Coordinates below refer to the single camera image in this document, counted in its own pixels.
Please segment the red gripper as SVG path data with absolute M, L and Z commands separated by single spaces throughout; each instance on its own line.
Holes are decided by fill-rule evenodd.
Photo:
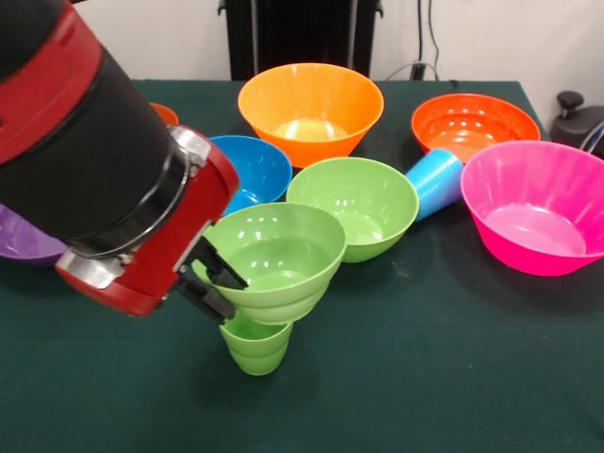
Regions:
M 158 229 L 124 259 L 90 260 L 68 250 L 55 268 L 72 288 L 119 312 L 146 316 L 176 289 L 223 325 L 236 316 L 234 305 L 211 285 L 186 276 L 186 261 L 203 264 L 210 281 L 218 286 L 248 287 L 202 236 L 230 203 L 239 178 L 229 160 L 209 141 L 186 144 L 184 151 L 197 169 L 188 176 L 176 209 Z

